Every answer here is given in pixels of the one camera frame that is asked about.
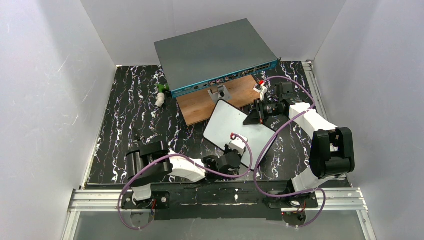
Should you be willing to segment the small whiteboard black frame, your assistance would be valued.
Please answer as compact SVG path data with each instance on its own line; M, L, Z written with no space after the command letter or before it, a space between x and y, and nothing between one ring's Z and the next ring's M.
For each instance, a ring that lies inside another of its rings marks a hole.
M243 125L247 114L231 105L225 100L218 100L211 117L203 132L203 137L224 150L230 142L232 133L247 138L247 143L252 150L253 162L251 169L255 168L259 154L274 135L275 131L262 124Z

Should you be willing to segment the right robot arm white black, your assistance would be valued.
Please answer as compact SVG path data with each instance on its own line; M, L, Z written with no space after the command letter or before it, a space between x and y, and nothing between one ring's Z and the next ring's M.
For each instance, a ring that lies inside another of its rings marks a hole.
M295 122L312 140L309 166L292 178L282 193L267 192L266 196L291 197L306 193L323 183L355 169L353 133L348 127L338 127L317 113L314 105L295 95L291 82L276 84L274 100L254 100L250 114L243 125L265 124L269 117L284 115Z

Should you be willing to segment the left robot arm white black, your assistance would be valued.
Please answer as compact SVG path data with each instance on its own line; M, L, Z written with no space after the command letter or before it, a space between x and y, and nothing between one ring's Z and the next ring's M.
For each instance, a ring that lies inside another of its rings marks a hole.
M152 183L168 175L193 183L236 179L237 175L233 172L240 168L246 150L246 143L234 137L225 145L222 156L209 155L194 159L172 151L162 141L147 145L135 142L125 155L128 182L122 192L132 190L131 201L137 203L150 199Z

